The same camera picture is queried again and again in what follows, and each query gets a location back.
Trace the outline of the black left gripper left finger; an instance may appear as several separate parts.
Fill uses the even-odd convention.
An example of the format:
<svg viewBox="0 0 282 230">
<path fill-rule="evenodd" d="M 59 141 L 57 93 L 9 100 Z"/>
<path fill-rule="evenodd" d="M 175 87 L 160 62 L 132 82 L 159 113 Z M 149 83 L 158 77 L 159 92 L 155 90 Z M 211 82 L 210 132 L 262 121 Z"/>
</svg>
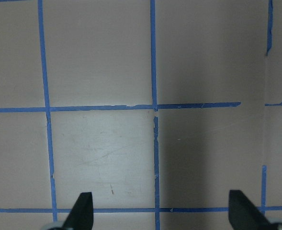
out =
<svg viewBox="0 0 282 230">
<path fill-rule="evenodd" d="M 91 230 L 93 227 L 92 192 L 81 193 L 63 223 L 64 230 Z"/>
</svg>

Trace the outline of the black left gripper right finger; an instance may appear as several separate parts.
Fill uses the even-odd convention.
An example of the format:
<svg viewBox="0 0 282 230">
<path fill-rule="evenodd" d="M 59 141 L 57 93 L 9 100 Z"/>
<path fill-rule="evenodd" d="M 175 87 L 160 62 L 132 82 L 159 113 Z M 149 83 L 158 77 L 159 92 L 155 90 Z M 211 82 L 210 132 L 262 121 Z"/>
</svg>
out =
<svg viewBox="0 0 282 230">
<path fill-rule="evenodd" d="M 234 230 L 264 230 L 271 223 L 241 190 L 230 190 L 228 220 Z"/>
</svg>

